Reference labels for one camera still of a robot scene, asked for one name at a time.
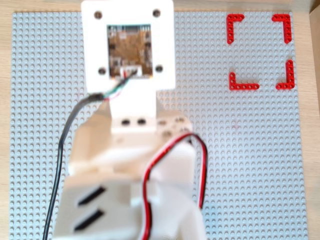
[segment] mounting hole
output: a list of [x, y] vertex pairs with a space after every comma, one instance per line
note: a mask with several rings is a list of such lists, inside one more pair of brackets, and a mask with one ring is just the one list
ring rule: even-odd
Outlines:
[[185, 121], [185, 119], [184, 119], [182, 116], [180, 116], [180, 117], [177, 117], [177, 118], [175, 119], [175, 121], [176, 121], [177, 123], [183, 123], [183, 122]]
[[122, 124], [123, 126], [128, 126], [128, 125], [130, 124], [130, 120], [129, 120], [129, 119], [123, 119], [122, 122], [121, 122], [121, 124]]
[[161, 15], [161, 12], [160, 12], [159, 9], [156, 9], [156, 10], [153, 11], [152, 14], [153, 14], [153, 16], [154, 16], [155, 18], [157, 18], [157, 17], [159, 17], [159, 16]]
[[164, 126], [167, 124], [167, 122], [165, 120], [160, 120], [160, 121], [158, 121], [158, 124], [161, 126]]
[[96, 11], [96, 12], [94, 13], [94, 17], [95, 17], [96, 19], [101, 19], [101, 18], [102, 18], [102, 12]]
[[155, 67], [155, 70], [156, 70], [158, 73], [161, 73], [161, 72], [164, 70], [164, 68], [163, 68], [161, 65], [158, 65], [158, 66]]
[[138, 119], [138, 124], [139, 125], [145, 125], [146, 124], [146, 120], [144, 118], [140, 118], [140, 119]]
[[104, 67], [100, 67], [99, 70], [98, 70], [98, 73], [100, 75], [105, 75], [106, 74], [106, 69]]
[[162, 136], [163, 136], [164, 138], [169, 138], [169, 137], [172, 136], [172, 133], [171, 133], [170, 131], [164, 131], [164, 132], [162, 133]]

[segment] cable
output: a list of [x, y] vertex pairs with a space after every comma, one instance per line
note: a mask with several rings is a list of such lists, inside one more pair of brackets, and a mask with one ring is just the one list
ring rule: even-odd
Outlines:
[[138, 240], [148, 240], [151, 234], [152, 228], [152, 211], [151, 204], [147, 199], [147, 181], [150, 179], [152, 169], [182, 140], [188, 137], [195, 137], [200, 143], [202, 149], [202, 163], [200, 168], [200, 187], [198, 194], [198, 206], [200, 209], [203, 207], [205, 190], [206, 190], [206, 178], [207, 178], [207, 166], [208, 166], [208, 150], [204, 141], [195, 133], [187, 132], [178, 137], [174, 137], [167, 144], [165, 144], [159, 152], [157, 152], [150, 163], [147, 165], [146, 170], [143, 174], [142, 182], [142, 229]]
[[43, 230], [43, 240], [48, 239], [48, 234], [49, 234], [49, 227], [50, 227], [50, 221], [51, 217], [54, 211], [55, 207], [55, 201], [56, 201], [56, 196], [58, 193], [58, 187], [59, 187], [59, 182], [60, 182], [60, 176], [61, 176], [61, 169], [62, 169], [62, 162], [63, 162], [63, 151], [64, 151], [64, 143], [67, 138], [67, 134], [69, 132], [69, 129], [72, 125], [72, 122], [76, 118], [77, 114], [79, 111], [87, 104], [94, 103], [94, 102], [99, 102], [103, 101], [105, 99], [108, 99], [112, 94], [117, 93], [120, 91], [129, 81], [129, 79], [135, 75], [137, 71], [132, 72], [128, 77], [124, 78], [121, 80], [112, 90], [106, 92], [106, 93], [97, 93], [97, 94], [92, 94], [87, 96], [86, 98], [82, 99], [79, 101], [75, 107], [73, 108], [72, 112], [70, 113], [65, 126], [63, 128], [61, 137], [59, 139], [59, 144], [58, 144], [58, 156], [57, 156], [57, 163], [56, 163], [56, 172], [55, 172], [55, 177], [54, 177], [54, 183], [52, 187], [52, 194], [51, 194], [51, 199], [49, 203], [49, 208], [48, 208], [48, 213], [46, 215], [45, 219], [45, 225], [44, 225], [44, 230]]

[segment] red and black wire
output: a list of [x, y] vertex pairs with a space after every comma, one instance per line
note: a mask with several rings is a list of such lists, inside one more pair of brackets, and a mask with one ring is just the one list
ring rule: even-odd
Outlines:
[[147, 165], [146, 170], [143, 174], [142, 179], [142, 200], [143, 200], [143, 223], [142, 231], [139, 240], [148, 240], [151, 234], [152, 228], [152, 210], [151, 204], [147, 199], [147, 182], [150, 180], [150, 175], [152, 169], [181, 141], [186, 138], [194, 137], [201, 145], [202, 158], [201, 158], [201, 168], [200, 168], [200, 181], [199, 181], [199, 194], [198, 194], [198, 206], [202, 209], [205, 198], [206, 190], [206, 178], [207, 178], [207, 165], [208, 165], [208, 150], [204, 141], [193, 132], [186, 132], [180, 136], [174, 137], [170, 140], [163, 148], [155, 155], [155, 157]]

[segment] black slot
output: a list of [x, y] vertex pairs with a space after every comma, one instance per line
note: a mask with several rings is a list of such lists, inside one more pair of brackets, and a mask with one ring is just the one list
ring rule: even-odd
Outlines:
[[86, 220], [81, 222], [78, 226], [75, 227], [74, 231], [80, 231], [86, 229], [89, 225], [93, 224], [97, 221], [100, 217], [102, 217], [105, 213], [101, 210], [97, 210], [94, 214], [89, 216]]
[[89, 196], [87, 196], [86, 198], [84, 198], [83, 200], [81, 200], [78, 205], [85, 205], [89, 202], [91, 202], [92, 200], [94, 200], [95, 198], [97, 198], [100, 194], [102, 194], [106, 189], [103, 188], [102, 186], [100, 186], [97, 190], [95, 190], [94, 192], [92, 192]]

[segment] red wire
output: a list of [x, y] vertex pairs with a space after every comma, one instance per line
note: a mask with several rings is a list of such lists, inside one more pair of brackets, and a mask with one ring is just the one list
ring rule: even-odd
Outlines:
[[147, 199], [147, 181], [150, 179], [151, 171], [153, 167], [159, 163], [169, 152], [172, 150], [179, 142], [188, 137], [195, 137], [197, 141], [201, 144], [202, 148], [202, 165], [201, 165], [201, 176], [200, 176], [200, 193], [199, 193], [199, 208], [202, 209], [205, 197], [206, 190], [206, 178], [207, 178], [207, 161], [208, 161], [208, 150], [204, 141], [195, 133], [188, 132], [180, 137], [176, 138], [167, 148], [163, 150], [158, 156], [155, 157], [153, 161], [150, 162], [147, 167], [145, 174], [143, 176], [142, 182], [142, 198], [145, 210], [145, 226], [144, 226], [144, 234], [142, 236], [142, 240], [148, 240], [151, 233], [152, 227], [152, 213], [151, 213], [151, 205]]

